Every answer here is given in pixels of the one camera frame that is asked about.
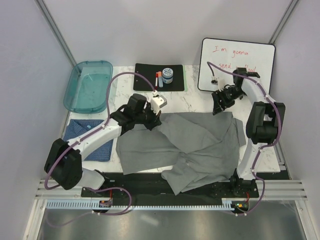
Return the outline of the grey long sleeve shirt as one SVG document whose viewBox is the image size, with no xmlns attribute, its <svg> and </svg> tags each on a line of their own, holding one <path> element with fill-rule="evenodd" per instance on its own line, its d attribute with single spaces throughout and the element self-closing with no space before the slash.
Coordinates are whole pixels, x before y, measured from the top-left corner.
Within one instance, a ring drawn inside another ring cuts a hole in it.
<svg viewBox="0 0 320 240">
<path fill-rule="evenodd" d="M 117 139 L 125 175 L 172 166 L 161 177 L 178 195 L 234 173 L 246 138 L 243 122 L 231 112 L 163 113 L 160 121 L 153 130 L 137 124 Z"/>
</svg>

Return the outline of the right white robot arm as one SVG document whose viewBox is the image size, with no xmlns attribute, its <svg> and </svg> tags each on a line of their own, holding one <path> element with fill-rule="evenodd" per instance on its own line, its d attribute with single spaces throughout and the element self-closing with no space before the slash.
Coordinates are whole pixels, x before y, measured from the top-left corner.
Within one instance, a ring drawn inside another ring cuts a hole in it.
<svg viewBox="0 0 320 240">
<path fill-rule="evenodd" d="M 244 181 L 257 178 L 255 168 L 262 150 L 278 143 L 286 106 L 270 97 L 261 84 L 260 75 L 257 72 L 238 67 L 230 74 L 233 76 L 233 85 L 226 85 L 211 94 L 212 114 L 217 115 L 232 107 L 236 99 L 244 96 L 247 96 L 252 105 L 245 127 L 248 144 L 236 169 L 238 179 L 229 184 L 230 193 L 240 197 L 247 191 Z"/>
</svg>

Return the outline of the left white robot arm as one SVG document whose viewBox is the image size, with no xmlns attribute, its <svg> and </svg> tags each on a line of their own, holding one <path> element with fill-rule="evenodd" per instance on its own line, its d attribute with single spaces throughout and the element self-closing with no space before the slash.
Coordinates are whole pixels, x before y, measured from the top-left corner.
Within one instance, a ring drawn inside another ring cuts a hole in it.
<svg viewBox="0 0 320 240">
<path fill-rule="evenodd" d="M 70 190 L 75 186 L 88 188 L 99 197 L 106 196 L 110 185 L 103 174 L 82 166 L 82 161 L 105 143 L 132 130 L 135 125 L 144 125 L 148 130 L 161 124 L 161 109 L 167 100 L 157 92 L 150 100 L 141 94 L 133 94 L 127 104 L 111 113 L 107 120 L 88 132 L 64 141 L 55 140 L 49 151 L 44 171 L 59 187 Z"/>
</svg>

